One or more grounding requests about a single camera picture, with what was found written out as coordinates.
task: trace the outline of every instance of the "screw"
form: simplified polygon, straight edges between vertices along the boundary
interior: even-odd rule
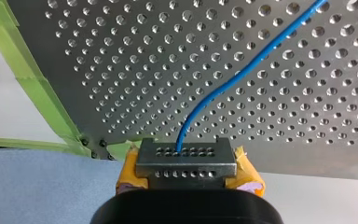
[[[100,141],[100,147],[106,147],[106,146],[107,146],[106,141],[102,139],[102,140]]]
[[[89,139],[80,138],[80,142],[81,142],[81,145],[83,145],[83,147],[86,147],[89,144]]]
[[[107,159],[109,159],[110,161],[115,161],[115,158],[110,154],[107,156]]]

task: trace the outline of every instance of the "blue wire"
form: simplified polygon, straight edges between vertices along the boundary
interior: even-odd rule
[[[327,2],[327,0],[315,1],[300,17],[293,21],[288,27],[286,27],[286,29],[284,29],[278,36],[276,36],[271,42],[269,42],[236,76],[232,77],[228,82],[209,93],[197,104],[193,111],[191,111],[191,113],[187,116],[187,119],[179,132],[178,138],[176,139],[177,152],[180,152],[182,150],[182,144],[185,139],[187,129],[190,127],[192,120],[199,114],[199,112],[204,107],[206,107],[216,96],[228,90],[241,79],[246,77],[246,75],[248,75],[253,69],[255,69],[258,64],[263,61],[263,59],[266,58],[277,45],[283,42],[283,40],[288,35],[294,32],[303,21],[311,17],[315,13],[316,9],[318,7],[321,7],[325,2]]]

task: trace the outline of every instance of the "gray surface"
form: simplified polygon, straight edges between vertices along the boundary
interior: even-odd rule
[[[115,194],[121,163],[0,151],[0,224],[88,224]],[[285,224],[358,223],[358,180],[261,174]]]
[[[147,10],[146,1],[71,1],[76,6],[63,0],[8,2],[71,118],[92,140],[104,138],[109,144],[150,134],[173,141],[194,105],[247,64],[311,3],[297,1],[300,10],[290,15],[289,0],[213,0],[202,1],[201,6],[194,4],[201,1],[152,0],[153,11]],[[233,16],[237,7],[243,10],[239,18]],[[270,13],[262,16],[263,8],[270,8]],[[216,19],[209,19],[211,9]],[[190,21],[183,18],[188,10]],[[162,12],[169,15],[167,21]],[[141,14],[147,17],[145,24],[137,21]],[[120,15],[125,24],[118,20]],[[100,17],[105,21],[101,26]],[[274,26],[276,18],[283,24]],[[87,26],[79,27],[77,19],[84,19]],[[222,28],[223,21],[230,23],[227,29]],[[199,22],[205,29],[197,29]],[[180,32],[174,30],[175,24],[182,26]],[[159,27],[156,33],[154,25]],[[138,33],[133,34],[131,27]],[[265,29],[269,38],[262,36]],[[237,31],[243,32],[240,41]],[[194,43],[186,41],[189,34],[196,36]],[[144,41],[147,35],[153,38],[150,44]],[[87,45],[88,38],[92,46]],[[251,42],[254,49],[248,49]],[[224,50],[225,43],[231,50]],[[185,52],[178,50],[181,45]],[[208,50],[201,51],[201,45]],[[158,52],[158,46],[165,51]],[[145,52],[139,53],[138,47]],[[242,61],[235,60],[239,51],[244,54]],[[220,61],[213,60],[215,53],[220,53]],[[173,54],[177,62],[170,61]],[[192,62],[194,54],[199,58]],[[137,60],[132,62],[131,55]],[[227,63],[232,68],[226,69]],[[221,78],[214,78],[216,71],[221,71]],[[358,167],[358,0],[329,1],[244,81],[216,98],[196,120],[187,140],[213,141],[217,135],[231,138],[234,147],[245,145],[263,172],[358,178],[352,170]],[[104,158],[106,152],[96,148]]]
[[[121,162],[0,150],[0,224],[86,224],[115,195]]]

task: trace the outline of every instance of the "metal bracket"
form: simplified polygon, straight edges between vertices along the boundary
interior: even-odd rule
[[[148,178],[151,189],[217,189],[225,177],[235,176],[237,164],[227,138],[216,143],[184,144],[180,153],[175,143],[145,139],[136,162],[136,175]]]

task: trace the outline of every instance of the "white surface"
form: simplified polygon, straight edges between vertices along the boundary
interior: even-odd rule
[[[358,223],[358,180],[261,174],[285,224]]]
[[[1,53],[0,138],[65,143],[40,115]]]

